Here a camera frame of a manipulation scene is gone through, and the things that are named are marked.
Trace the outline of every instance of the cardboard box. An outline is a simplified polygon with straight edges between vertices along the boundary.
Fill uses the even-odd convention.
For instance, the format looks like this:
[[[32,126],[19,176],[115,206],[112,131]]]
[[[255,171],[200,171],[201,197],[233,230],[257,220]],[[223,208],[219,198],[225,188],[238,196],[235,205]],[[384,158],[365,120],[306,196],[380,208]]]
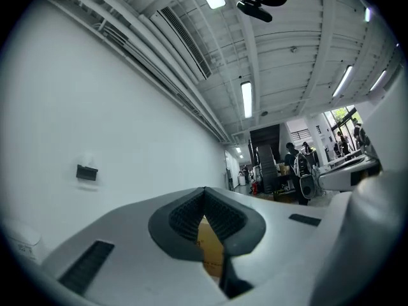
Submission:
[[[204,217],[198,226],[197,245],[204,251],[204,268],[209,275],[221,277],[224,260],[224,246],[217,238],[207,219]]]
[[[291,174],[290,166],[286,166],[284,163],[279,163],[279,169],[280,169],[280,175],[282,176]]]

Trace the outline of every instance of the tree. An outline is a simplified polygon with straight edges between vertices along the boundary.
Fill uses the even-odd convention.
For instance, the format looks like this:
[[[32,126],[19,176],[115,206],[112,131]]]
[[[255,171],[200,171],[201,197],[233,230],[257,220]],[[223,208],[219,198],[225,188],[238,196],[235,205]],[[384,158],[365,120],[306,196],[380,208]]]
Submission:
[[[360,115],[358,114],[358,112],[355,112],[352,116],[352,118],[356,118],[359,124],[363,123],[363,119],[361,119]]]
[[[336,120],[337,123],[341,122],[343,118],[348,114],[346,108],[332,110],[331,112],[333,113],[334,119]]]

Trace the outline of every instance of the person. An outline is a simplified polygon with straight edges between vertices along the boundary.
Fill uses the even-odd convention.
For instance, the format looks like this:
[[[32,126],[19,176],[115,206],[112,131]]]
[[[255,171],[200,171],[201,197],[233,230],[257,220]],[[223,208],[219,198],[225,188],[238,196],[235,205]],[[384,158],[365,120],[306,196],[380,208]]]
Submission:
[[[242,172],[244,173],[244,176],[245,176],[245,183],[249,184],[249,171],[248,171],[248,167],[246,164],[242,168]]]
[[[343,156],[350,154],[349,144],[347,143],[346,139],[343,135],[340,136],[340,146],[342,147]]]
[[[334,148],[333,148],[333,150],[334,150],[334,152],[336,153],[336,156],[337,156],[337,157],[341,157],[341,153],[340,153],[340,150],[339,150],[339,145],[338,145],[337,142],[334,143]]]
[[[290,167],[290,178],[293,182],[293,186],[296,191],[296,198],[299,202],[299,205],[307,205],[309,200],[303,196],[302,189],[300,188],[300,178],[295,175],[293,167],[295,166],[296,156],[299,154],[299,151],[295,149],[293,143],[289,142],[286,144],[286,149],[289,153],[285,155],[285,165]]]
[[[361,124],[358,123],[358,120],[356,118],[352,119],[353,125],[354,125],[354,138],[357,143],[357,148],[361,148],[363,145],[363,142],[360,140],[360,129],[361,129]]]
[[[307,142],[303,142],[303,147],[305,148],[305,154],[312,153],[312,149]]]

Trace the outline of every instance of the ceiling beam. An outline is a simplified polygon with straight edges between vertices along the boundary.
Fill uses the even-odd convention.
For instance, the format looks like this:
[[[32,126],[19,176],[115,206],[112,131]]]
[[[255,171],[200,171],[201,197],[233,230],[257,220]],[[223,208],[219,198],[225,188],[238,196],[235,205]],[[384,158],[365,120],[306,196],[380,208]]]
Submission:
[[[334,24],[336,19],[336,0],[323,0],[323,23],[321,27],[321,36],[319,51],[317,52],[316,62],[313,67],[312,75],[307,84],[306,90],[303,93],[302,99],[309,99],[315,89],[320,75],[323,71],[324,64],[330,52],[330,46],[332,43]],[[300,115],[307,101],[303,101],[298,105],[296,114]]]
[[[347,79],[346,83],[344,83],[344,88],[341,92],[341,94],[339,94],[337,97],[335,97],[333,99],[333,105],[337,106],[338,103],[340,102],[340,100],[342,99],[342,97],[344,96],[344,93],[346,92],[346,90],[349,88],[350,84],[354,81],[354,79],[356,78],[361,65],[363,64],[368,51],[370,50],[371,47],[371,43],[372,43],[372,38],[374,36],[374,33],[377,31],[377,21],[375,19],[373,19],[371,22],[368,23],[367,26],[367,33],[364,37],[364,43],[363,46],[361,47],[360,53],[358,54],[357,60],[354,63],[353,69],[351,70],[351,73],[349,75],[349,78]]]
[[[353,104],[357,104],[360,102],[364,102],[368,100],[367,96],[360,96],[358,98],[350,98],[350,99],[342,99],[340,100],[340,103],[338,105],[337,108],[342,108],[343,106],[347,106],[347,105],[353,105]],[[305,114],[309,114],[309,115],[317,115],[319,113],[323,113],[326,111],[330,111],[333,110],[334,107],[331,103],[326,103],[323,105],[319,105],[319,106],[313,106],[311,108],[306,108],[305,109]]]
[[[277,112],[279,112],[280,110],[275,110],[275,109],[282,109],[282,108],[284,108],[285,106],[293,105],[293,104],[299,103],[299,102],[301,102],[301,101],[303,101],[303,100],[302,100],[302,99],[296,99],[296,100],[294,100],[294,101],[283,102],[283,103],[281,103],[281,104],[279,104],[279,105],[271,105],[271,106],[268,106],[268,108],[266,108],[266,109],[264,109],[264,110],[257,111],[257,113],[262,113],[262,112],[264,112],[264,111],[267,111],[268,113],[269,113],[269,112],[277,113]],[[231,121],[231,122],[223,122],[222,124],[223,124],[223,126],[230,126],[230,125],[237,124],[238,122],[239,122],[239,120],[234,120],[234,121]]]
[[[236,135],[249,134],[249,133],[250,133],[251,131],[253,131],[253,130],[270,127],[270,126],[277,125],[277,124],[281,124],[281,123],[283,123],[283,122],[287,122],[287,121],[289,121],[289,120],[293,120],[293,119],[297,119],[297,118],[298,118],[298,117],[293,116],[293,114],[292,114],[292,115],[288,115],[288,114],[287,114],[287,115],[284,115],[284,116],[282,116],[282,117],[280,117],[280,118],[278,118],[278,119],[275,119],[274,121],[268,122],[268,123],[266,123],[266,124],[261,124],[261,125],[253,126],[253,127],[250,127],[250,128],[248,128],[248,129],[246,129],[246,130],[233,133],[233,134],[232,134],[232,137],[234,137],[234,136],[236,136]]]
[[[214,43],[215,43],[215,45],[216,45],[216,47],[217,47],[217,50],[218,50],[219,55],[220,55],[220,57],[221,57],[222,63],[224,64],[224,67],[225,67],[225,69],[227,70],[226,73],[227,73],[227,77],[228,77],[230,89],[228,89],[228,86],[227,86],[227,85],[225,85],[225,88],[226,88],[226,91],[227,91],[227,95],[228,95],[228,97],[229,97],[229,100],[231,101],[231,104],[232,104],[232,106],[233,106],[233,108],[234,108],[234,110],[235,110],[235,113],[237,114],[237,117],[240,119],[241,128],[243,129],[244,127],[243,127],[242,121],[241,121],[242,115],[241,115],[240,106],[239,106],[239,104],[238,104],[237,95],[235,94],[233,81],[232,81],[230,72],[228,71],[228,64],[227,64],[227,62],[226,62],[226,60],[225,60],[224,54],[222,53],[220,44],[219,44],[219,42],[218,42],[218,40],[217,40],[217,36],[215,35],[215,33],[214,33],[212,27],[210,26],[210,24],[208,23],[208,20],[207,20],[206,16],[204,15],[204,12],[203,12],[201,6],[198,4],[197,0],[191,0],[191,1],[194,3],[196,9],[198,10],[198,12],[200,13],[201,17],[203,18],[203,21],[204,21],[204,23],[205,23],[205,25],[206,25],[208,31],[210,32],[211,37],[213,38]]]
[[[402,53],[400,53],[400,50],[394,50],[389,63],[385,66],[385,69],[387,69],[387,72],[384,78],[381,80],[381,82],[378,83],[377,87],[372,92],[378,89],[382,89],[386,84],[388,84],[388,82],[394,77],[394,73],[398,69],[398,66],[401,64],[401,62],[403,62]],[[370,89],[371,89],[371,86],[365,88],[364,93],[370,94],[370,91],[369,91]]]
[[[392,81],[394,81],[395,77],[398,75],[399,71],[402,69],[404,65],[404,60],[405,59],[401,51],[395,52],[395,55],[390,61],[390,64],[387,66],[387,74],[384,76],[383,80],[381,80],[381,82],[378,84],[377,87],[378,89],[385,90],[385,87],[392,85],[393,83]]]
[[[249,16],[240,12],[238,8],[234,8],[238,16],[238,20],[241,25],[242,33],[244,35],[245,46],[247,47],[249,64],[252,72],[252,96],[255,96],[255,108],[254,111],[258,112],[261,107],[261,79],[259,76],[259,61],[258,61],[258,50],[256,48],[255,34],[252,29],[252,23]],[[255,114],[255,123],[259,124],[259,112]]]
[[[361,96],[367,94],[371,87],[374,85],[375,81],[378,79],[381,72],[386,69],[387,65],[390,63],[391,58],[396,48],[393,41],[388,40],[384,44],[383,52],[380,59],[375,64],[373,70],[369,74],[367,80],[361,85],[361,87],[356,91],[356,94],[353,97]]]

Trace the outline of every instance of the air vent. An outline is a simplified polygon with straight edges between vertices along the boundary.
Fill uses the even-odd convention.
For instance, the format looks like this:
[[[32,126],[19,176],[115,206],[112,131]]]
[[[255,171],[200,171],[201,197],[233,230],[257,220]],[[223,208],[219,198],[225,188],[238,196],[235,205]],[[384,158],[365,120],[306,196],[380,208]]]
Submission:
[[[198,80],[206,80],[211,76],[211,69],[196,42],[171,8],[157,11],[150,19],[179,52]]]
[[[74,293],[83,295],[114,247],[107,242],[94,242],[59,279],[59,282]]]

